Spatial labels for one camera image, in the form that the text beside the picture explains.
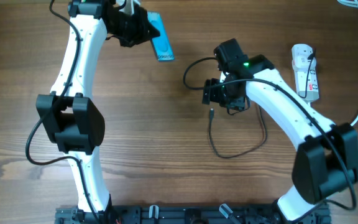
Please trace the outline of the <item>teal Galaxy smartphone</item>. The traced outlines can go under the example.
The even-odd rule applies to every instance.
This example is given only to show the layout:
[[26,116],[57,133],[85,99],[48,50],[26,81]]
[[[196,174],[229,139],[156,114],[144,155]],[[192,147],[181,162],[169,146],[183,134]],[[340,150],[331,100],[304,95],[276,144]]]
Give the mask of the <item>teal Galaxy smartphone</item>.
[[158,12],[148,12],[149,22],[160,32],[158,37],[152,39],[156,58],[159,62],[168,62],[175,59],[168,35],[163,24],[161,15]]

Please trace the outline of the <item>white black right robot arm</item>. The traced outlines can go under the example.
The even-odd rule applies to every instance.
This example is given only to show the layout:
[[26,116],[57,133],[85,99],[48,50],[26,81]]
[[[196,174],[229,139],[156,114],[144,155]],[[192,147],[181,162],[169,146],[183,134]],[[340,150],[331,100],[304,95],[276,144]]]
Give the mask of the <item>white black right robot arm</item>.
[[228,111],[258,104],[282,128],[296,150],[293,186],[277,200],[283,220],[296,223],[311,215],[331,196],[348,189],[357,206],[358,135],[349,124],[336,125],[300,98],[264,55],[248,57],[236,39],[214,50],[221,76],[206,80],[203,103]]

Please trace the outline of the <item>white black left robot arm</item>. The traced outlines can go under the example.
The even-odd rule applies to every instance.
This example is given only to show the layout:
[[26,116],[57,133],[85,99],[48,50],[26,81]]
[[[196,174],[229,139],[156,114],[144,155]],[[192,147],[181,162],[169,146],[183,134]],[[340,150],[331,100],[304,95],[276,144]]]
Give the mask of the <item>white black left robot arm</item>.
[[71,1],[70,27],[62,67],[49,94],[39,95],[40,116],[25,145],[27,160],[36,130],[45,128],[50,142],[68,161],[78,192],[78,204],[69,220],[76,223],[118,223],[111,195],[104,183],[99,158],[105,135],[105,120],[93,103],[93,80],[100,50],[105,41],[118,39],[123,47],[133,47],[158,37],[160,32],[148,19],[140,1]]

